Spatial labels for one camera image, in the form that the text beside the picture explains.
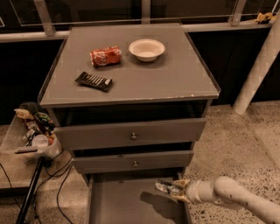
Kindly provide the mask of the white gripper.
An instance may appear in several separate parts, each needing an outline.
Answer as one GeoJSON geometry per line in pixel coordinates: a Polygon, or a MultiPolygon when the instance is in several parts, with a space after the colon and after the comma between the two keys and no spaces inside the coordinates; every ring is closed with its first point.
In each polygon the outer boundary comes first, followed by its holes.
{"type": "Polygon", "coordinates": [[[189,202],[189,200],[194,204],[202,204],[208,202],[211,197],[211,182],[202,180],[189,180],[189,179],[179,179],[172,182],[175,186],[181,188],[186,187],[185,195],[172,195],[176,200],[183,202],[189,202]]]}

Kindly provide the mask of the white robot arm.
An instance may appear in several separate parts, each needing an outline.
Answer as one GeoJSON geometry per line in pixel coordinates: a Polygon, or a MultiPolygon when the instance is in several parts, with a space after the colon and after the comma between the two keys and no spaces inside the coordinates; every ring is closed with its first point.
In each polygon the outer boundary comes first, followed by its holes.
{"type": "MultiPolygon", "coordinates": [[[[262,45],[255,64],[249,72],[241,92],[234,103],[234,110],[243,114],[260,87],[266,73],[279,53],[280,14],[271,26],[269,35],[262,45]]],[[[201,204],[210,202],[216,206],[236,208],[244,207],[266,224],[280,224],[280,206],[270,200],[259,197],[239,185],[232,178],[221,176],[213,181],[181,179],[173,184],[179,189],[177,200],[201,204]]]]}

